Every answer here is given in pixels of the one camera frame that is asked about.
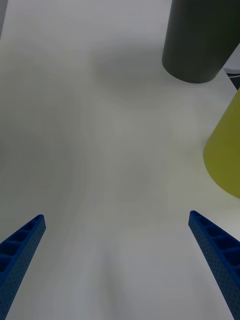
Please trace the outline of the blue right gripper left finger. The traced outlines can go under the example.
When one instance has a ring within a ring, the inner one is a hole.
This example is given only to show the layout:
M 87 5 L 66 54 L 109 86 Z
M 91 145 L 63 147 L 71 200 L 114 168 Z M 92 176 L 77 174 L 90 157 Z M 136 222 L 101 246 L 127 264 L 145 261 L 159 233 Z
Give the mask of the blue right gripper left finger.
M 7 317 L 45 230 L 45 217 L 39 214 L 0 244 L 1 320 Z

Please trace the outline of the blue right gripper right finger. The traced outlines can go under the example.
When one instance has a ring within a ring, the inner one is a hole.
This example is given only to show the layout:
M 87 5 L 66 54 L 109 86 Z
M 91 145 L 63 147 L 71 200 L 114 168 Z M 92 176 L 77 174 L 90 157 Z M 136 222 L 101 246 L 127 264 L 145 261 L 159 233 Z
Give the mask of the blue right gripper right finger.
M 240 319 L 240 242 L 195 210 L 191 229 L 235 320 Z

